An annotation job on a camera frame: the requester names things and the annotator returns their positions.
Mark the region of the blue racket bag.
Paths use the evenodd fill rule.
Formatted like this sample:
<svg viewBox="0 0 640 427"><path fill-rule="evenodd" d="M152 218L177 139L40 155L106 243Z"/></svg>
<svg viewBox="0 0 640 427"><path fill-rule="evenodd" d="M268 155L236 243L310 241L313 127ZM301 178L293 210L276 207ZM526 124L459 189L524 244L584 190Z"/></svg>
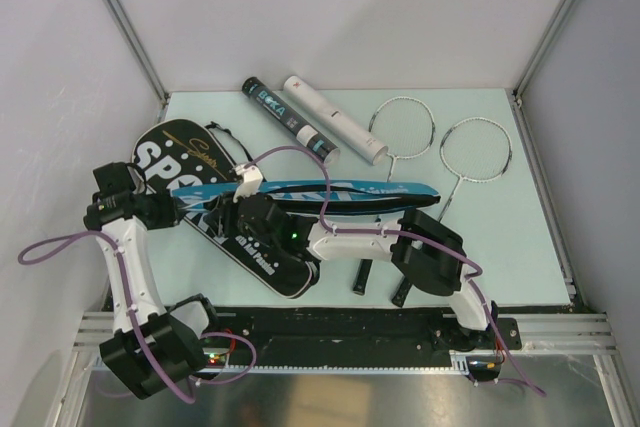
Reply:
<svg viewBox="0 0 640 427"><path fill-rule="evenodd" d="M441 200L437 190L417 182L343 179L327 186L322 180L264 181L259 192L293 214L317 214L325 200L329 201L326 213L339 216L396 213L430 207Z"/></svg>

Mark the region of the black shuttlecock tube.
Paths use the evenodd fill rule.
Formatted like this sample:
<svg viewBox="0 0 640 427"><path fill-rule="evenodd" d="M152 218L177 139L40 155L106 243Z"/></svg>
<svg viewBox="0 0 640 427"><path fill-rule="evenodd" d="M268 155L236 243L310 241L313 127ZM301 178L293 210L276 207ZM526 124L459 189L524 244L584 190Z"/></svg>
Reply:
<svg viewBox="0 0 640 427"><path fill-rule="evenodd" d="M298 144L305 147L325 166L339 159L339 147L257 77L246 79L242 85L242 92L274 117Z"/></svg>

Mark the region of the white shuttlecock tube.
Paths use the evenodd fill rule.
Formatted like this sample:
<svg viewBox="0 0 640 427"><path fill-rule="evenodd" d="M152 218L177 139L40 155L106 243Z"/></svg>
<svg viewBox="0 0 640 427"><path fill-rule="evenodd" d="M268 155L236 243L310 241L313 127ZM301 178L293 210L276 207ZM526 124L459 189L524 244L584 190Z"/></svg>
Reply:
<svg viewBox="0 0 640 427"><path fill-rule="evenodd" d="M371 165L379 164L388 153L386 144L300 77L290 76L283 90Z"/></svg>

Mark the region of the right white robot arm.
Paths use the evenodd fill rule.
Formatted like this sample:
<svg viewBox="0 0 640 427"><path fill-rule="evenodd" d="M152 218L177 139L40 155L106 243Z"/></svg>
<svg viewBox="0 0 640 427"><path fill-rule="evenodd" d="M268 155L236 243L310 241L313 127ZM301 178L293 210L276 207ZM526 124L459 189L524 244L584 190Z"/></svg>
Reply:
<svg viewBox="0 0 640 427"><path fill-rule="evenodd" d="M475 282L481 267L466 256L457 233L417 209L385 223L330 222L289 213L267 194L225 194L206 203L204 222L216 236L235 242L243 265L257 268L268 285L283 288L301 280L293 298L318 279L323 261L383 261L415 288L446 299L469 345L486 347L498 335L495 309Z"/></svg>

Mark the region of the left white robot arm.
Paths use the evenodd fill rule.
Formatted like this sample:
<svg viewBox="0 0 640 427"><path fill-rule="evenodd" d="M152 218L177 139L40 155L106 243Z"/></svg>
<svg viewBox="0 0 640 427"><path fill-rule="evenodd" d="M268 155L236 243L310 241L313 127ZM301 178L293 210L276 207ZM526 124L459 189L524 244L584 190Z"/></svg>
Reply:
<svg viewBox="0 0 640 427"><path fill-rule="evenodd" d="M131 164L94 170L98 190L84 224L96 235L113 299L113 335L99 346L104 364L139 399L203 369L203 346L221 336L222 323L202 294L166 306L154 280L148 233L176 226L184 214L168 191L138 191Z"/></svg>

